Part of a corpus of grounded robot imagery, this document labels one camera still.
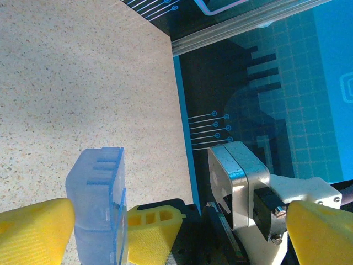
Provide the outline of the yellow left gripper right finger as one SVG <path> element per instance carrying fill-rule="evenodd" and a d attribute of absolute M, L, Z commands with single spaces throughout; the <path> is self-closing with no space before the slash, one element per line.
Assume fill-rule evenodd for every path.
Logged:
<path fill-rule="evenodd" d="M 352 264 L 351 212 L 293 201 L 286 226 L 299 264 Z"/>

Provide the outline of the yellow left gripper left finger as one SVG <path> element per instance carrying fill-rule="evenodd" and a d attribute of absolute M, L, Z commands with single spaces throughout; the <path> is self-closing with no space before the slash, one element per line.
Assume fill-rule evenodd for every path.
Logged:
<path fill-rule="evenodd" d="M 1 264 L 61 264 L 74 224 L 68 198 L 2 212 Z"/>

